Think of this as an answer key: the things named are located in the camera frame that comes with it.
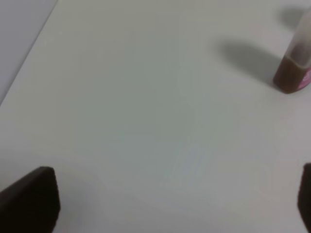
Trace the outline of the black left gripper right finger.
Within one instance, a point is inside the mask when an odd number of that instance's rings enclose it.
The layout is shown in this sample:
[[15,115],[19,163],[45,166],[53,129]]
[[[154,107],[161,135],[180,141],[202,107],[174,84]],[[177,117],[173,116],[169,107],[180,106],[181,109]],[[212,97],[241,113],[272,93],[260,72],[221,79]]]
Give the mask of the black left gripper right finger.
[[303,167],[297,207],[308,233],[311,233],[311,164]]

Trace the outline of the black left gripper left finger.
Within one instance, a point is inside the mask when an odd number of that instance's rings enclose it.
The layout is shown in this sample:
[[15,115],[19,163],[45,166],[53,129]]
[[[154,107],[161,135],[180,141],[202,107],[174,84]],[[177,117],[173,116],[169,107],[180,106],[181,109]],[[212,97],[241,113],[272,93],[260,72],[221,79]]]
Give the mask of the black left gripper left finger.
[[51,233],[59,212],[59,191],[52,167],[38,167],[0,192],[2,233]]

